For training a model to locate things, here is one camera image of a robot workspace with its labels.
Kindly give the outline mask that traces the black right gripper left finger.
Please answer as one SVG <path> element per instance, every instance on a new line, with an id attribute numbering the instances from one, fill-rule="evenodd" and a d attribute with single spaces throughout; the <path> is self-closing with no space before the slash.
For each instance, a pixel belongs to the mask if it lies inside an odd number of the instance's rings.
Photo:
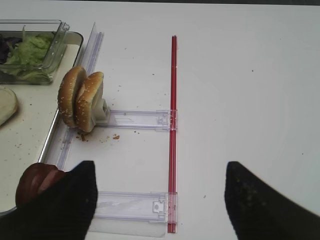
<path id="1" fill-rule="evenodd" d="M 0 218 L 2 240 L 83 240 L 98 200 L 93 161 L 82 161 L 29 202 Z"/>

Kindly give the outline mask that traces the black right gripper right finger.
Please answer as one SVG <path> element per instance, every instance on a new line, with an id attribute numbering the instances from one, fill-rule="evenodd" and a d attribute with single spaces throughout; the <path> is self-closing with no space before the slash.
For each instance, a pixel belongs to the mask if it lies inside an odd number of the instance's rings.
<path id="1" fill-rule="evenodd" d="M 224 202 L 239 240 L 318 240 L 320 217 L 237 161 L 226 166 Z"/>

